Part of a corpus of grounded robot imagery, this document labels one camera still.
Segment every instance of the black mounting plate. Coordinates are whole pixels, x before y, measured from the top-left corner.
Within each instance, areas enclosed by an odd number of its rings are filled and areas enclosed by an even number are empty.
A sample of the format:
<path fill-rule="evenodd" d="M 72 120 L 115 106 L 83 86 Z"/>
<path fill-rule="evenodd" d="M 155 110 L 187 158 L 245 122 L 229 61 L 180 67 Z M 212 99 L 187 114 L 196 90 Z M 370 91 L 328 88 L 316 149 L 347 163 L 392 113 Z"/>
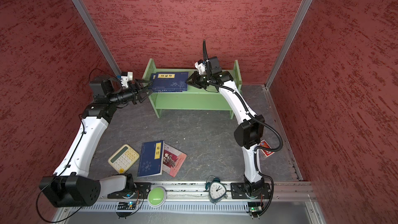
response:
<path fill-rule="evenodd" d="M 264 199 L 270 198 L 271 188 L 269 183 L 264 184 L 264 188 L 254 196 L 257 197 L 256 199 L 260 199 L 260 194 L 263 194 Z M 231 183 L 231 195 L 232 199 L 249 199 L 246 195 L 245 188 L 243 183 Z"/>
<path fill-rule="evenodd" d="M 134 183 L 134 185 L 135 185 L 135 189 L 132 189 L 131 191 L 135 192 L 135 191 L 139 190 L 142 193 L 144 193 L 144 199 L 147 199 L 152 183 Z M 124 198 L 124 197 L 122 197 L 122 195 L 125 195 L 125 194 L 123 194 L 121 192 L 114 192 L 114 193 L 111 193 L 108 195 L 108 199 L 122 199 L 125 201 L 131 200 L 131 199 L 137 199 L 137 194 L 134 194 L 132 196 L 132 198 Z"/>

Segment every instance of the round green button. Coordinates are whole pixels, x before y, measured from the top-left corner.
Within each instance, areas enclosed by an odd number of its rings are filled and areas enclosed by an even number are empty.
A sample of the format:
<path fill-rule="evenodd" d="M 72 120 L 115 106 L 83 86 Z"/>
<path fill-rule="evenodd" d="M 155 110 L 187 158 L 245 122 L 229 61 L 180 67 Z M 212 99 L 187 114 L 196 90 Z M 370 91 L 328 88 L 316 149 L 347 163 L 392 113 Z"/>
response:
<path fill-rule="evenodd" d="M 156 187 L 148 194 L 148 201 L 152 206 L 157 206 L 163 202 L 164 190 L 161 187 Z"/>

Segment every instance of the yellow title label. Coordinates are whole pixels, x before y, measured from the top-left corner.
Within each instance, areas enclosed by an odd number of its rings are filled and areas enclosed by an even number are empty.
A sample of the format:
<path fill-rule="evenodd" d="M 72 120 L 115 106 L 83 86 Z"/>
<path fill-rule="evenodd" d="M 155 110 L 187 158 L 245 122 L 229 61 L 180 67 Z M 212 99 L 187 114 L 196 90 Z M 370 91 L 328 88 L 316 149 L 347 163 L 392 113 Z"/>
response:
<path fill-rule="evenodd" d="M 173 73 L 160 73 L 158 75 L 158 78 L 174 78 L 174 74 Z"/>
<path fill-rule="evenodd" d="M 156 149 L 155 149 L 155 159 L 160 158 L 160 148 L 162 147 L 162 143 L 156 143 Z"/>

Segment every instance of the green alarm clock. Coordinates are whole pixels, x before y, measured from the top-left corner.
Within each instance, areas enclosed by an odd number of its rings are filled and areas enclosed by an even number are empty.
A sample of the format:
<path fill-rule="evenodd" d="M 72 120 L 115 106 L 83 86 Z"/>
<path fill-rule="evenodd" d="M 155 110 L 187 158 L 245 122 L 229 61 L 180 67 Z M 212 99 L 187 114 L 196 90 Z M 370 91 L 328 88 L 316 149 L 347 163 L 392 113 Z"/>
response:
<path fill-rule="evenodd" d="M 209 200 L 214 204 L 221 201 L 226 196 L 226 187 L 221 183 L 220 179 L 216 177 L 214 177 L 211 182 L 206 181 L 206 190 L 209 190 Z"/>

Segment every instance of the black cable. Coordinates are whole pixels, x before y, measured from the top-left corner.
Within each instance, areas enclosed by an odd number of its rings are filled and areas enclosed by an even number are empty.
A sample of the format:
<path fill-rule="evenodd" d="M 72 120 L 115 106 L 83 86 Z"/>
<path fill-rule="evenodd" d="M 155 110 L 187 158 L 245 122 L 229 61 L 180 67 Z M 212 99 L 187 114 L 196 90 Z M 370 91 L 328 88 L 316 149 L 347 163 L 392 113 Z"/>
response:
<path fill-rule="evenodd" d="M 272 177 L 270 177 L 270 176 L 268 176 L 268 175 L 265 175 L 265 174 L 261 173 L 260 170 L 258 169 L 258 165 L 257 165 L 257 152 L 254 152 L 254 167 L 256 167 L 256 171 L 257 171 L 257 173 L 258 173 L 260 176 L 269 178 L 270 181 L 271 181 L 271 192 L 270 192 L 270 194 L 269 194 L 268 203 L 267 203 L 266 207 L 263 209 L 263 211 L 262 211 L 261 213 L 258 214 L 258 216 L 261 216 L 265 211 L 267 211 L 267 209 L 269 208 L 269 205 L 271 204 L 272 197 L 273 197 L 273 190 L 274 190 L 274 182 L 273 182 Z"/>
<path fill-rule="evenodd" d="M 269 200 L 268 200 L 268 202 L 267 202 L 266 207 L 263 209 L 263 211 L 262 211 L 261 213 L 258 214 L 258 216 L 261 216 L 262 214 L 264 214 L 264 213 L 267 211 L 267 209 L 268 209 L 269 206 L 271 205 L 271 201 L 272 201 L 272 197 L 273 197 L 274 182 L 273 182 L 272 177 L 270 177 L 270 176 L 268 176 L 268 175 L 265 175 L 265 174 L 263 174 L 263 173 L 261 173 L 261 172 L 257 172 L 257 173 L 259 173 L 260 176 L 269 178 L 269 179 L 271 180 L 271 192 L 270 192 L 270 194 L 269 194 Z"/>
<path fill-rule="evenodd" d="M 80 120 L 80 122 L 82 123 L 82 126 L 83 126 L 82 136 L 80 136 L 79 142 L 77 142 L 77 145 L 76 145 L 75 149 L 73 150 L 72 156 L 70 156 L 69 161 L 68 161 L 67 165 L 65 166 L 65 169 L 64 169 L 61 173 L 59 173 L 58 175 L 56 175 L 56 176 L 54 177 L 54 179 L 52 179 L 52 181 L 51 181 L 49 184 L 47 184 L 44 188 L 42 188 L 42 190 L 39 192 L 39 194 L 37 195 L 37 198 L 36 198 L 36 212 L 37 212 L 37 214 L 39 215 L 39 217 L 40 217 L 43 221 L 45 221 L 45 222 L 47 222 L 47 223 L 62 222 L 62 221 L 64 221 L 64 220 L 68 219 L 69 217 L 71 217 L 72 215 L 74 215 L 75 213 L 77 213 L 77 212 L 82 208 L 82 207 L 80 207 L 76 212 L 74 212 L 74 213 L 71 214 L 70 216 L 68 216 L 68 217 L 66 217 L 66 218 L 64 218 L 64 219 L 62 219 L 62 220 L 59 220 L 59 221 L 49 221 L 49 220 L 46 220 L 46 219 L 44 219 L 44 217 L 43 217 L 43 216 L 41 215 L 41 213 L 39 212 L 39 197 L 40 197 L 40 195 L 42 194 L 43 190 L 44 190 L 45 188 L 47 188 L 50 184 L 52 184 L 52 182 L 55 181 L 55 180 L 57 179 L 57 177 L 60 177 L 61 174 L 64 173 L 64 172 L 66 171 L 66 169 L 68 168 L 69 163 L 72 161 L 72 157 L 73 157 L 73 155 L 74 155 L 74 153 L 75 153 L 77 147 L 78 147 L 79 144 L 80 144 L 80 141 L 82 141 L 83 135 L 86 134 L 86 129 L 85 129 L 85 127 L 84 127 L 83 119 L 80 118 L 81 115 L 82 115 L 82 114 L 79 114 L 79 120 Z"/>
<path fill-rule="evenodd" d="M 235 91 L 235 90 L 233 90 L 233 89 L 230 88 L 230 87 L 226 87 L 226 86 L 219 85 L 219 84 L 214 84 L 214 83 L 211 82 L 211 81 L 208 81 L 208 83 L 209 83 L 210 85 L 212 85 L 212 86 L 215 86 L 216 88 L 217 88 L 217 87 L 221 87 L 221 88 L 227 89 L 227 90 L 229 90 L 229 91 L 231 91 L 231 92 L 234 92 L 234 91 Z M 245 111 L 247 112 L 247 114 L 249 115 L 249 117 L 250 117 L 252 120 L 254 120 L 255 122 L 259 123 L 260 125 L 262 125 L 262 126 L 268 128 L 268 129 L 270 129 L 270 130 L 276 135 L 276 137 L 278 138 L 279 146 L 278 146 L 277 148 L 272 149 L 272 148 L 266 148 L 266 147 L 257 146 L 257 147 L 254 148 L 254 150 L 256 151 L 257 149 L 262 149 L 262 150 L 266 150 L 266 151 L 269 151 L 269 152 L 278 152 L 278 151 L 280 151 L 280 150 L 282 149 L 282 147 L 283 147 L 283 140 L 282 140 L 281 135 L 280 135 L 273 127 L 271 127 L 269 124 L 266 124 L 266 123 L 264 123 L 264 122 L 261 122 L 261 121 L 257 120 L 253 115 L 251 115 L 251 113 L 249 112 L 249 109 L 248 109 L 247 106 L 246 106 L 245 101 L 243 100 L 243 98 L 241 97 L 241 95 L 239 94 L 239 92 L 235 91 L 234 94 L 238 97 L 238 99 L 239 99 L 240 102 L 242 103 L 243 108 L 245 109 Z"/>
<path fill-rule="evenodd" d="M 94 71 L 94 70 L 99 70 L 99 71 L 101 71 L 101 72 L 103 72 L 103 73 L 106 73 L 107 75 L 110 75 L 110 76 L 112 76 L 112 77 L 115 77 L 115 78 L 117 78 L 116 76 L 114 76 L 114 75 L 111 75 L 110 73 L 107 73 L 107 72 L 105 72 L 105 71 L 103 71 L 102 69 L 99 69 L 99 68 L 93 68 L 93 70 L 91 70 L 91 72 L 88 74 L 88 82 L 90 83 L 90 81 L 91 81 L 91 73 Z"/>
<path fill-rule="evenodd" d="M 116 108 L 118 108 L 118 109 L 122 109 L 122 108 L 125 108 L 125 107 L 127 107 L 129 105 L 129 102 L 127 102 L 127 104 L 125 104 L 124 106 L 122 106 L 122 107 L 118 107 L 118 106 L 116 106 Z"/>
<path fill-rule="evenodd" d="M 209 91 L 209 90 L 207 90 L 206 88 L 203 88 L 204 90 L 206 90 L 207 92 L 211 92 L 211 93 L 219 93 L 219 91 L 217 91 L 217 92 L 213 92 L 213 91 Z"/>
<path fill-rule="evenodd" d="M 210 80 L 210 64 L 209 64 L 209 57 L 207 56 L 207 49 L 206 49 L 206 40 L 203 40 L 203 60 L 205 61 L 206 66 L 206 80 Z"/>
<path fill-rule="evenodd" d="M 139 194 L 140 192 L 142 193 L 142 200 L 141 200 L 141 205 L 140 205 L 140 207 L 139 207 L 135 212 L 131 212 L 129 215 L 125 216 L 125 218 L 126 218 L 126 217 L 129 217 L 129 216 L 131 216 L 131 215 L 133 215 L 133 214 L 135 214 L 135 213 L 137 213 L 137 211 L 141 209 L 142 204 L 144 204 L 144 192 L 142 192 L 141 190 L 138 190 L 138 194 Z"/>

